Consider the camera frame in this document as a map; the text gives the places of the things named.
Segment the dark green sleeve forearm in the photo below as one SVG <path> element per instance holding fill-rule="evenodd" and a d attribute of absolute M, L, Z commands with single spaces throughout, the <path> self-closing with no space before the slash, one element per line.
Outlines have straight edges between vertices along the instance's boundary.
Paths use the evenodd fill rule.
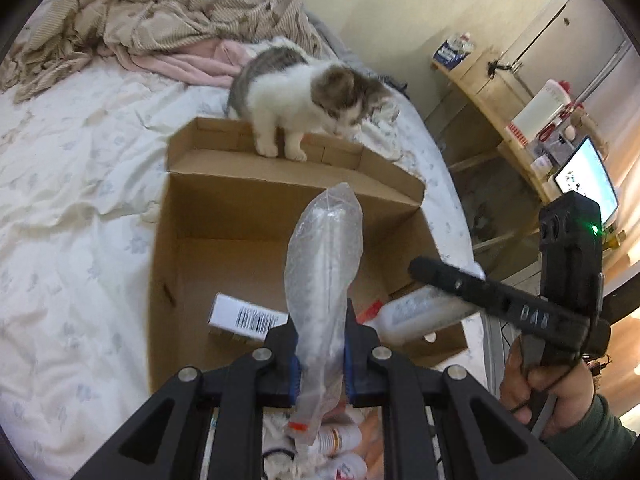
<path fill-rule="evenodd" d="M 577 479 L 625 479 L 639 471 L 639 437 L 600 394 L 577 425 L 547 439 L 546 445 Z"/>

